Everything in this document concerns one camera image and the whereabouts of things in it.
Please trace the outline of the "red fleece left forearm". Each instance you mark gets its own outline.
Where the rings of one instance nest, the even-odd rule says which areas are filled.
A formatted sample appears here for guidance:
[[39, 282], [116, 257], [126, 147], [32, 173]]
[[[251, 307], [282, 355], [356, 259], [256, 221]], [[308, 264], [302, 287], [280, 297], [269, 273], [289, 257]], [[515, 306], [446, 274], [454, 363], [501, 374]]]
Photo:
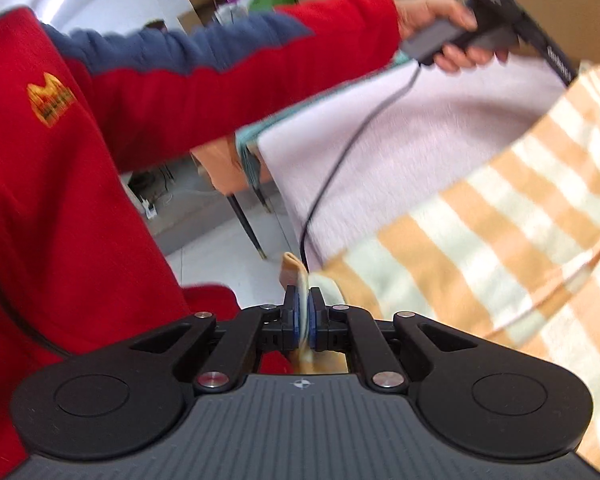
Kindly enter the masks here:
[[182, 289], [123, 191], [158, 166], [386, 66], [393, 0], [315, 0], [187, 35], [63, 34], [0, 14], [0, 478], [26, 458], [15, 388], [68, 354], [189, 315], [235, 313]]

